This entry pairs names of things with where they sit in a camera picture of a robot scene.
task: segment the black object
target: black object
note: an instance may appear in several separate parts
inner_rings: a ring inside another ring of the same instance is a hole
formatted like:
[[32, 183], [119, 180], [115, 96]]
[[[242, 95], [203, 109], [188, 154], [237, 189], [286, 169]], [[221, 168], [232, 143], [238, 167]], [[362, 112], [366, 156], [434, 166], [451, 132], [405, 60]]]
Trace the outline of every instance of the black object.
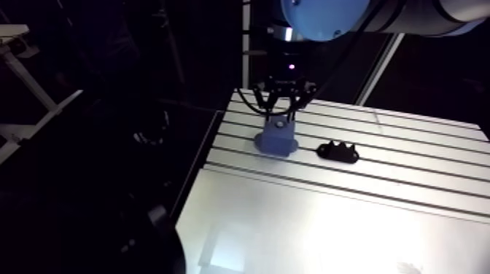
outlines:
[[356, 147], [352, 144], [347, 147], [346, 143], [341, 142], [339, 145], [335, 145], [333, 141], [328, 144], [321, 144], [316, 149], [318, 157], [327, 160], [334, 160], [342, 163], [355, 163], [359, 159], [359, 154], [356, 151]]

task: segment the aluminum table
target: aluminum table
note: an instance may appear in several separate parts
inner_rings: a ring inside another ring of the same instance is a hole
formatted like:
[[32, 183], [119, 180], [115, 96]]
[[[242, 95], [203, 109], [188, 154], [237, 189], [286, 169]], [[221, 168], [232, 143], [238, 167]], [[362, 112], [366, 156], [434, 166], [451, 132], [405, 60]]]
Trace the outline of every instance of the aluminum table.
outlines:
[[[477, 125], [326, 101], [296, 120], [299, 150], [261, 154], [264, 119], [233, 94], [177, 223], [188, 273], [490, 273]], [[331, 140], [360, 160], [318, 158]]]

